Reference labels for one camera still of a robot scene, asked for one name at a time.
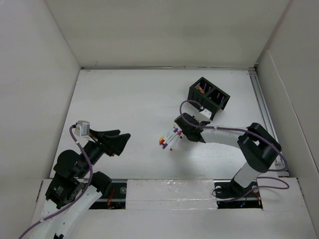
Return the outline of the orange highlighter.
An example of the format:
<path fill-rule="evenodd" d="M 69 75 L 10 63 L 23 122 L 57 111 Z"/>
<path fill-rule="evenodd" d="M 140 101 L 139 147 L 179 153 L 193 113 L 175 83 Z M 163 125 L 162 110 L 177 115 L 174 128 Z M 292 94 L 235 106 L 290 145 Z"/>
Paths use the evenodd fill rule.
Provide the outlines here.
<path fill-rule="evenodd" d="M 205 91 L 204 91 L 201 87 L 198 87 L 198 90 L 199 90 L 202 94 L 205 94 Z"/>

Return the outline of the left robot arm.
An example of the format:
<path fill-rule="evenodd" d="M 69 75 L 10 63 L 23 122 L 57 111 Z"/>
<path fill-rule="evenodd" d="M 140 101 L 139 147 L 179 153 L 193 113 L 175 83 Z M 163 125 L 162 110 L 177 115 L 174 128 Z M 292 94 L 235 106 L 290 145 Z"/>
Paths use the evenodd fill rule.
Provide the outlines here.
<path fill-rule="evenodd" d="M 58 156 L 54 177 L 45 193 L 41 219 L 26 229 L 32 239 L 67 239 L 75 225 L 100 198 L 112 193 L 112 179 L 93 166 L 104 155 L 119 156 L 129 141 L 120 130 L 95 131 L 74 124 L 69 128 L 80 154 L 65 150 Z"/>

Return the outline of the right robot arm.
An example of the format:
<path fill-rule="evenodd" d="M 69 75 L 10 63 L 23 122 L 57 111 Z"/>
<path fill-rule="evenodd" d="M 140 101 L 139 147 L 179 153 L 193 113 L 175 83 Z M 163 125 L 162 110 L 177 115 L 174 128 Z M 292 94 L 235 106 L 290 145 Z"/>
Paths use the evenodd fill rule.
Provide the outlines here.
<path fill-rule="evenodd" d="M 217 143 L 239 149 L 246 162 L 225 185 L 216 185 L 212 191 L 218 199 L 230 202 L 246 197 L 259 186 L 257 178 L 270 171 L 271 165 L 281 154 L 280 144 L 258 123 L 246 128 L 215 126 L 203 117 L 199 121 L 187 113 L 179 115 L 174 122 L 189 141 Z"/>

